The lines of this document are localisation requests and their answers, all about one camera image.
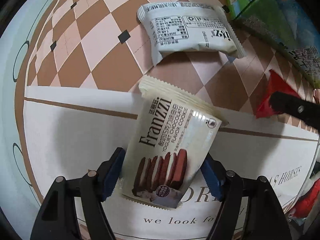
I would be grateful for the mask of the white grey snack packet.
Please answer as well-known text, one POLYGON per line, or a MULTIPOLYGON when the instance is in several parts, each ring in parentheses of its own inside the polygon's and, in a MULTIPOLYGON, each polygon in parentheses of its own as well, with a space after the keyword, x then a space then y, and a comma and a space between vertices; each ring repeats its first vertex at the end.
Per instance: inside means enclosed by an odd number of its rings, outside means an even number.
POLYGON ((141 5, 137 18, 151 41, 153 65, 179 51, 219 51, 241 59, 246 52, 224 10, 196 2, 141 5))

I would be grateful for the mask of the white Franzzi cookie packet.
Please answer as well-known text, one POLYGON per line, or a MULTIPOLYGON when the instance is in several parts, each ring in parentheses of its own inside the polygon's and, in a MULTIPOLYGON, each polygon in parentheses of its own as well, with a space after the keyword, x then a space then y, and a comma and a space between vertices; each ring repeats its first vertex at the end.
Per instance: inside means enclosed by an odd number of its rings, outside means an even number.
POLYGON ((143 106, 120 189, 137 202, 175 209, 228 121, 202 99, 154 77, 144 76, 138 87, 143 106))

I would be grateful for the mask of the cardboard milk carton box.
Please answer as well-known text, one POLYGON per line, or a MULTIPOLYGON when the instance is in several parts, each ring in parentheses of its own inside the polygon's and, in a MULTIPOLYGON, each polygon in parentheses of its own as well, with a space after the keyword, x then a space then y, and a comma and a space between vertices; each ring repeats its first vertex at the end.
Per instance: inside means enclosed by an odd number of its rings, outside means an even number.
POLYGON ((319 88, 319 0, 227 0, 232 20, 261 38, 319 88))

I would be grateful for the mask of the orange snack bag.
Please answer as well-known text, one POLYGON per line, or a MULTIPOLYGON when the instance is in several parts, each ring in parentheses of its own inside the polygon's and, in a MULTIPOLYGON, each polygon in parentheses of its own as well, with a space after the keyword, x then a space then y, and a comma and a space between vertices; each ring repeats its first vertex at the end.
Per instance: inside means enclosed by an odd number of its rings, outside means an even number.
POLYGON ((317 197, 319 195, 319 179, 317 179, 311 189, 302 197, 289 212, 290 218, 306 218, 317 197))

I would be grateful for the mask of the checkered table mat with text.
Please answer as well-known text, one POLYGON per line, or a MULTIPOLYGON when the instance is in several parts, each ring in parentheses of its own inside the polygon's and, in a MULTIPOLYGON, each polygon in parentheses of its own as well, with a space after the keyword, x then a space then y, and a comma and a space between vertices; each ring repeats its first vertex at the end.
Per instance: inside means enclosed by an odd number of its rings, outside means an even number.
POLYGON ((247 55, 178 52, 154 66, 137 10, 146 3, 225 0, 52 0, 19 59, 16 120, 27 174, 43 200, 58 176, 96 170, 136 138, 103 203, 119 238, 204 239, 220 207, 200 171, 195 121, 211 155, 245 178, 266 176, 285 212, 311 172, 318 135, 282 114, 257 119, 271 72, 306 99, 312 88, 281 54, 236 31, 247 55))

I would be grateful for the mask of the small red triangular snack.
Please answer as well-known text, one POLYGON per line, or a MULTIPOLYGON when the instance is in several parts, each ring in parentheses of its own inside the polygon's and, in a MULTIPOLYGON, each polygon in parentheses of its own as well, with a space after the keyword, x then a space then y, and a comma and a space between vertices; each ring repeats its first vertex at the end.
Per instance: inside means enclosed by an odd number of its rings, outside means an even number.
POLYGON ((256 118, 292 114, 304 100, 274 70, 270 70, 267 89, 255 112, 256 118))

